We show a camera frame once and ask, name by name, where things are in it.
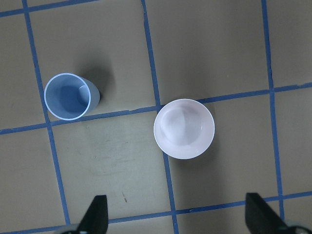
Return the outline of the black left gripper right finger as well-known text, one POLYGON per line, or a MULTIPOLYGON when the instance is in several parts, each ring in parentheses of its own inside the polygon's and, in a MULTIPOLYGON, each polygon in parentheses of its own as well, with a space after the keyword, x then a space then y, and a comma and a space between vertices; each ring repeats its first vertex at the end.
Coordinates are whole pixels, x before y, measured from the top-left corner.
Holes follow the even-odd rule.
POLYGON ((287 234, 288 226, 258 193, 246 193, 245 223, 251 234, 287 234))

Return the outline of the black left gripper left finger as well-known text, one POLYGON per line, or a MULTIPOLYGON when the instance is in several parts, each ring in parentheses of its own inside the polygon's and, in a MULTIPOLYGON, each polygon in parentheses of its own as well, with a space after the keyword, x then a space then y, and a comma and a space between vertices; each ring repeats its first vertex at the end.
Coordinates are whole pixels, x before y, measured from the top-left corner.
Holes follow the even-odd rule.
POLYGON ((78 234, 105 234, 108 230, 108 205, 106 195, 94 197, 77 227, 78 234))

